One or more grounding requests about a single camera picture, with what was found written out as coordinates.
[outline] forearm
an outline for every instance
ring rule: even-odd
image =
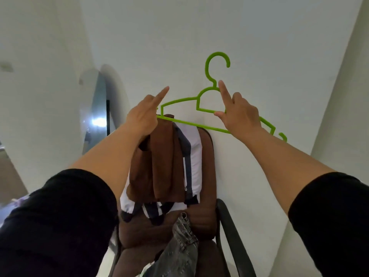
[[[83,169],[100,177],[119,200],[140,138],[124,124],[69,168]]]
[[[304,186],[325,173],[334,172],[262,128],[248,134],[241,141],[260,164],[286,214]]]

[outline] black shirt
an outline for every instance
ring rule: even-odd
[[[296,197],[288,216],[323,276],[369,275],[369,187],[333,172]],[[1,276],[96,276],[117,224],[99,177],[62,171],[0,228]]]

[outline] denim fabric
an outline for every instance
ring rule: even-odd
[[[199,241],[192,233],[186,213],[173,225],[173,238],[144,277],[194,277]]]

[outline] clothes hanger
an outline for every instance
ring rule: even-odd
[[[204,128],[204,129],[215,130],[215,131],[219,131],[219,132],[223,132],[223,133],[229,133],[229,131],[228,130],[225,130],[225,129],[221,129],[221,128],[217,128],[217,127],[211,127],[211,126],[207,126],[207,125],[203,125],[203,124],[192,123],[192,122],[189,122],[189,121],[178,120],[176,118],[170,118],[170,117],[165,117],[164,116],[164,107],[169,106],[169,105],[172,105],[172,104],[184,102],[184,101],[191,101],[191,100],[196,100],[196,110],[197,111],[202,111],[202,112],[207,112],[207,113],[214,113],[215,112],[213,110],[200,108],[200,99],[201,99],[201,96],[206,91],[216,90],[216,91],[219,91],[220,92],[219,88],[217,87],[217,81],[215,79],[213,79],[209,75],[209,63],[210,63],[210,60],[212,60],[213,57],[215,57],[215,56],[222,56],[225,59],[225,62],[227,64],[227,68],[229,68],[230,65],[231,65],[231,61],[229,60],[228,55],[226,55],[224,52],[215,52],[215,53],[212,53],[207,58],[207,60],[205,62],[205,75],[209,79],[209,81],[213,83],[213,86],[209,86],[208,88],[204,88],[195,97],[181,98],[181,99],[177,99],[177,100],[173,100],[173,101],[164,103],[163,105],[160,106],[160,115],[158,115],[158,118],[161,118],[163,120],[170,120],[170,121],[173,121],[173,122],[178,122],[178,123],[184,123],[184,124],[188,124],[188,125],[193,125],[193,126],[201,127],[201,128]],[[263,124],[265,124],[266,126],[268,126],[270,128],[270,132],[269,133],[272,134],[272,135],[274,135],[274,132],[275,132],[276,127],[274,125],[272,125],[270,122],[268,122],[265,118],[260,117],[260,121]],[[278,135],[280,137],[282,137],[283,141],[287,142],[286,135],[284,135],[282,132],[279,133]]]

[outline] brown cloth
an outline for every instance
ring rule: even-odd
[[[136,149],[127,196],[139,203],[184,202],[183,156],[173,122],[159,118],[154,131]]]

